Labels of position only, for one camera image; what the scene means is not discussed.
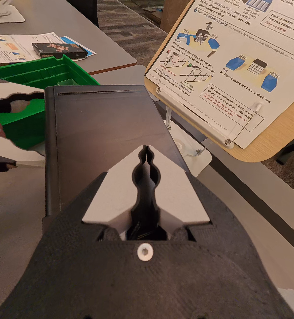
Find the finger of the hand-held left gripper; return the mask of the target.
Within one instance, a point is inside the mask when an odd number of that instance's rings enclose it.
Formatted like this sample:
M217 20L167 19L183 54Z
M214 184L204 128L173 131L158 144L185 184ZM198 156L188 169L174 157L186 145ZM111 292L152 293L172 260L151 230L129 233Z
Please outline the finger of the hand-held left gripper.
M0 172L18 167L45 167L45 157L36 151L21 149L0 137Z
M44 99L44 90L16 83L0 83L0 113L19 113L34 99Z

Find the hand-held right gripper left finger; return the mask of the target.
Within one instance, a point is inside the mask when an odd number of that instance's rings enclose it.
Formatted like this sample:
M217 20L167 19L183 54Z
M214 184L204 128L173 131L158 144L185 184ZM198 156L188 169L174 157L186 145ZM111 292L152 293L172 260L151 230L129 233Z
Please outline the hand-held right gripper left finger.
M145 145L139 146L107 171L82 218L85 224L106 225L116 229L119 234L131 227L131 209L138 197L133 173L143 164L145 158L139 154L145 149Z

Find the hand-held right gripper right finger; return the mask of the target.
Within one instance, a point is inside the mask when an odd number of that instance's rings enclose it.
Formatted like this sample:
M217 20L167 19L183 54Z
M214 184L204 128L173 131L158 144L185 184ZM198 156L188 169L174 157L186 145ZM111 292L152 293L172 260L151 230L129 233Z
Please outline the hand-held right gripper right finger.
M147 147L147 161L155 184L152 202L161 228L173 235L184 226L208 224L210 218L185 170L153 146Z

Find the green plastic bin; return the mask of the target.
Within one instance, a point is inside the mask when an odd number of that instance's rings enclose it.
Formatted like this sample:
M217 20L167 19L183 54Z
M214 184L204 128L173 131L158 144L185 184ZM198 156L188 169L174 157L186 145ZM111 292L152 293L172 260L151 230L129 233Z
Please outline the green plastic bin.
M1 66L0 79L38 89L57 86L57 83L67 80L73 80L74 85L80 86L99 85L91 75L65 55L61 59L49 57ZM20 113L0 114L0 124L6 138L23 149L29 149L45 140L45 123L44 99L31 100Z

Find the black drawer cabinet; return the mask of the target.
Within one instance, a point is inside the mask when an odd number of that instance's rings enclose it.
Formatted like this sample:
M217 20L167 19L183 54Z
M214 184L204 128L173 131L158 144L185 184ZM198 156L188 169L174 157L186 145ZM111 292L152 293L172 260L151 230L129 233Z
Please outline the black drawer cabinet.
M151 145L190 172L144 85L45 89L44 234L97 176L140 145Z

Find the instruction sheet with orange pictures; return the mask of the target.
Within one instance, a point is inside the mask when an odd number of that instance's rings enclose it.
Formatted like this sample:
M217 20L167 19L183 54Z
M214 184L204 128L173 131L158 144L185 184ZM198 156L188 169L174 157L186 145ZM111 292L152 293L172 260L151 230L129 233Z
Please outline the instruction sheet with orange pictures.
M55 33L0 35L0 63L17 63L39 59L32 43L64 43Z

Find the black model kit box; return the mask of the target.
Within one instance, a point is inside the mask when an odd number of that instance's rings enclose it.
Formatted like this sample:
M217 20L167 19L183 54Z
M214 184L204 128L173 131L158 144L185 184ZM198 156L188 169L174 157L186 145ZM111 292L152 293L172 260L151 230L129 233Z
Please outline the black model kit box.
M41 58L55 57L61 59L66 55L70 59L84 59L88 52L74 43L32 43L36 54Z

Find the white stand base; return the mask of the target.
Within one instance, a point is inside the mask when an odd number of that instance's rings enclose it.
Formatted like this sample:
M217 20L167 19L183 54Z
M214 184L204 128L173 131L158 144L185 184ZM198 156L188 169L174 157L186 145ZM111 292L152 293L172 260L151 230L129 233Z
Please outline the white stand base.
M11 5L11 0L0 0L0 23L22 23L25 18L17 8Z

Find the blue header paper sheet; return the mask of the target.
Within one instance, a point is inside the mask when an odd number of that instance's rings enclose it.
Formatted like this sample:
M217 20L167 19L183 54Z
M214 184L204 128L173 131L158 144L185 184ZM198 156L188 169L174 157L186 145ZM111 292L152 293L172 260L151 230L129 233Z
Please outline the blue header paper sheet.
M74 41L73 39L69 38L68 36L62 36L62 37L60 37L60 39L67 44L75 44L75 45L81 46L87 52L87 57L96 54L96 52L94 52L93 50L90 50L89 48L81 45L79 42Z

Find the black chair back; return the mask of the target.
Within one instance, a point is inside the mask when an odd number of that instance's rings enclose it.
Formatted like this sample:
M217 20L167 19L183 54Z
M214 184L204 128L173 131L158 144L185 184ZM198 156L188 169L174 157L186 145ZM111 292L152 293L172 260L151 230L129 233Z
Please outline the black chair back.
M67 0L67 2L99 28L97 0Z

